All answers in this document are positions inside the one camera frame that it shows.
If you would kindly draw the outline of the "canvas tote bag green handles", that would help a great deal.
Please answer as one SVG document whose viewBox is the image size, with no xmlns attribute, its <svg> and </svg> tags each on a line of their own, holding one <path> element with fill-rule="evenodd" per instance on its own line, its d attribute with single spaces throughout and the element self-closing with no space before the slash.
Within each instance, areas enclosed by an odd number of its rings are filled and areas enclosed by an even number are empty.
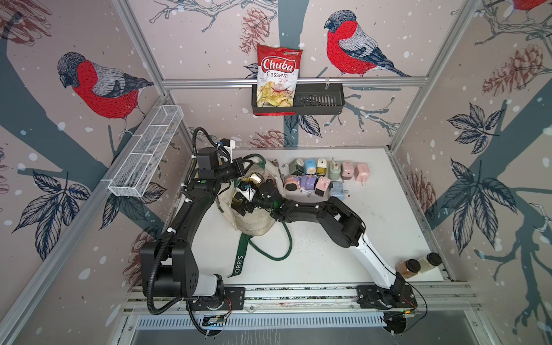
<svg viewBox="0 0 552 345">
<path fill-rule="evenodd" d="M 247 250 L 251 247 L 262 256 L 274 262 L 280 262 L 286 260 L 293 249 L 293 239 L 291 237 L 290 230 L 287 225 L 284 225 L 288 248 L 287 252 L 281 257 L 275 257 L 258 247 L 253 239 L 255 237 L 261 237 L 270 231 L 270 229 L 276 224 L 276 220 L 270 216 L 270 214 L 263 209 L 255 209 L 252 214 L 246 214 L 241 216 L 231 206 L 231 200 L 236 192 L 237 186 L 241 181 L 246 181 L 246 178 L 253 172 L 262 174 L 264 180 L 274 180 L 277 189 L 283 191 L 283 181 L 279 176 L 279 168 L 276 162 L 270 162 L 263 156 L 257 153 L 246 155 L 244 157 L 246 162 L 245 176 L 237 178 L 227 183 L 227 187 L 223 188 L 217 196 L 216 205 L 225 219 L 232 225 L 234 230 L 241 233 L 239 238 L 239 244 L 234 259 L 234 265 L 232 268 L 231 276 L 235 277 L 241 275 L 244 269 L 245 258 Z"/>
</svg>

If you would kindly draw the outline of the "purple sharpener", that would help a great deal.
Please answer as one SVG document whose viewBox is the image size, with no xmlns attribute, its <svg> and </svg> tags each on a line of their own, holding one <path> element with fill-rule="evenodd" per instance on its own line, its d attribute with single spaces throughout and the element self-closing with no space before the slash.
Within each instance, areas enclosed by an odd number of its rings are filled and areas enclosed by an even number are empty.
<svg viewBox="0 0 552 345">
<path fill-rule="evenodd" d="M 300 188 L 302 191 L 313 192 L 316 189 L 318 177 L 316 175 L 302 175 L 300 177 Z"/>
</svg>

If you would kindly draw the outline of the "grey blue sharpener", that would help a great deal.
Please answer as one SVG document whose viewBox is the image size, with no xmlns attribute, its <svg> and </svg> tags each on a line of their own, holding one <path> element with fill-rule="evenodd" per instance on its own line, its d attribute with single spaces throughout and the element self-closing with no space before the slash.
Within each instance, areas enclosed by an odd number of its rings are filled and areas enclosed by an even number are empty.
<svg viewBox="0 0 552 345">
<path fill-rule="evenodd" d="M 348 191 L 344 189 L 342 182 L 332 181 L 331 182 L 331 197 L 338 198 L 343 201 L 348 196 Z"/>
</svg>

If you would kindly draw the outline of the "pale green sharpener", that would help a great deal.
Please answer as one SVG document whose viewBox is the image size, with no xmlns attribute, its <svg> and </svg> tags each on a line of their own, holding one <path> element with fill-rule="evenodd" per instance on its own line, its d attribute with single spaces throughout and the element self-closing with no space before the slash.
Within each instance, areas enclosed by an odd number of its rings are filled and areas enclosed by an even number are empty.
<svg viewBox="0 0 552 345">
<path fill-rule="evenodd" d="M 342 168 L 339 162 L 332 159 L 328 166 L 328 178 L 331 181 L 337 181 L 341 178 Z"/>
</svg>

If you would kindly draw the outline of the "pink square sharpener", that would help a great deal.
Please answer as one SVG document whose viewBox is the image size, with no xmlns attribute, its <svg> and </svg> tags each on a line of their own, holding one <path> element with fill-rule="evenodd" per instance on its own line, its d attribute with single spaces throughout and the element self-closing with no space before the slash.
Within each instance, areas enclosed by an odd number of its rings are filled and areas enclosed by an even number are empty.
<svg viewBox="0 0 552 345">
<path fill-rule="evenodd" d="M 365 185 L 370 176 L 369 166 L 366 163 L 358 163 L 354 170 L 354 179 L 356 182 Z"/>
</svg>

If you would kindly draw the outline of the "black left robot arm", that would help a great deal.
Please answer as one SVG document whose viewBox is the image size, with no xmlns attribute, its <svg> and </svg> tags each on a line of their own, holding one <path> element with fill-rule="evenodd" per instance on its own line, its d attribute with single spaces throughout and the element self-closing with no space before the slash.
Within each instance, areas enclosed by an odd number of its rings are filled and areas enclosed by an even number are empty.
<svg viewBox="0 0 552 345">
<path fill-rule="evenodd" d="M 142 289 L 148 311 L 156 316 L 180 301 L 200 298 L 220 306 L 225 299 L 220 275 L 202 274 L 192 245 L 201 222 L 214 204 L 221 186 L 244 176 L 241 158 L 234 159 L 230 139 L 211 141 L 210 147 L 192 146 L 191 164 L 185 176 L 183 205 L 160 238 L 140 250 Z"/>
</svg>

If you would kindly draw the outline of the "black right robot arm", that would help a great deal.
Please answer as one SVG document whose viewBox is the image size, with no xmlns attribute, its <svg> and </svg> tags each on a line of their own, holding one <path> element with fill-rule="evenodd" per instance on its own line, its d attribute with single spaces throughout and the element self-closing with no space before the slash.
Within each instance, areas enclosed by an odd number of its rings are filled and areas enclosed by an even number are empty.
<svg viewBox="0 0 552 345">
<path fill-rule="evenodd" d="M 316 203 L 294 201 L 284 198 L 269 179 L 260 185 L 240 183 L 231 207 L 241 216 L 263 209 L 284 225 L 296 221 L 320 224 L 336 245 L 353 251 L 373 279 L 356 288 L 361 308 L 388 311 L 418 307 L 413 287 L 386 263 L 369 241 L 365 223 L 338 198 Z"/>
</svg>

